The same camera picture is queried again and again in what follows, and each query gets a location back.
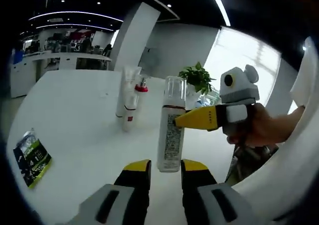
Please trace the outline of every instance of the black ceiling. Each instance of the black ceiling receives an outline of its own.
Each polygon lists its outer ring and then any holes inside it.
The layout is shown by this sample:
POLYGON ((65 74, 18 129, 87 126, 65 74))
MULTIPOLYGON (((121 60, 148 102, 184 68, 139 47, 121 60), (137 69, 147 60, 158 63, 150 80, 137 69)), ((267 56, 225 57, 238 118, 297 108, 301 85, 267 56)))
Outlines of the black ceiling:
MULTIPOLYGON (((36 27, 52 24, 47 20, 62 18, 63 22, 94 25, 117 30, 121 22, 105 17, 86 14, 56 14, 29 18, 54 11, 85 11, 99 13, 123 20, 128 10, 144 1, 161 11, 159 21, 191 23, 210 27, 225 26, 222 14, 215 0, 158 0, 167 5, 180 18, 176 19, 167 8, 156 0, 27 0, 20 32, 34 33, 36 27)), ((282 52, 296 69, 303 55, 302 44, 312 35, 311 28, 318 23, 318 0, 222 0, 231 27, 262 39, 282 52)))

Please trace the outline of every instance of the human hand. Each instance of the human hand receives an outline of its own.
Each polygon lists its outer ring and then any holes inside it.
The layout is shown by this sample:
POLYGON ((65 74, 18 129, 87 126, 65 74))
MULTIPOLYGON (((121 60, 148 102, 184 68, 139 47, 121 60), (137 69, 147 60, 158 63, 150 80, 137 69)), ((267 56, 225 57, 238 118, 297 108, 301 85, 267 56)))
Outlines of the human hand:
POLYGON ((250 131, 238 131, 235 135, 227 137, 228 143, 238 144, 245 137, 245 144, 248 146, 264 146, 278 143, 280 131, 275 131, 275 121, 269 116, 264 106, 260 103, 254 104, 253 113, 250 131))

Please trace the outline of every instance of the white sleeve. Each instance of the white sleeve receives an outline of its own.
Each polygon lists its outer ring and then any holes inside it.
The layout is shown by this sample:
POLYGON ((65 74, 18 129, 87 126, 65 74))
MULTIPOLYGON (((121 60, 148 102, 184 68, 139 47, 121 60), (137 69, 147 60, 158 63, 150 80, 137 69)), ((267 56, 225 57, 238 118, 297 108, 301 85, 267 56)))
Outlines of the white sleeve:
POLYGON ((310 37, 306 39, 305 47, 306 51, 301 62, 300 70, 290 91, 292 98, 298 107, 307 106, 315 86, 319 66, 317 50, 310 37))

